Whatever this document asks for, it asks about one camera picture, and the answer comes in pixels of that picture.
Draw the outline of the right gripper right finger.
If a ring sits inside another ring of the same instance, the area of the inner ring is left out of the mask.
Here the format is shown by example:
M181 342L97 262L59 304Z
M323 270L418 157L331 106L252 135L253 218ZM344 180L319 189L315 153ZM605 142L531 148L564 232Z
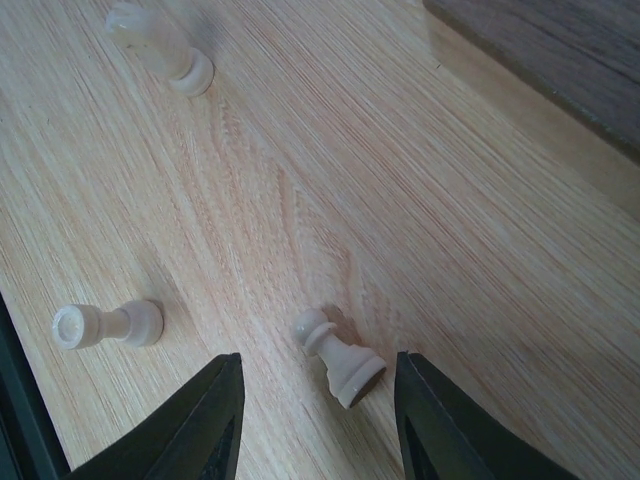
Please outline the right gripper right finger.
M574 479L419 353L397 355L394 407L407 479Z

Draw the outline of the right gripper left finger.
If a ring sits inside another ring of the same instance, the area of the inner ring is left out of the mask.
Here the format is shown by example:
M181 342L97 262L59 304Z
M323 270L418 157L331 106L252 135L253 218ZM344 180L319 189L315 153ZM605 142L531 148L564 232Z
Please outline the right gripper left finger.
M244 400L241 355L219 355L133 430L66 477L234 479Z

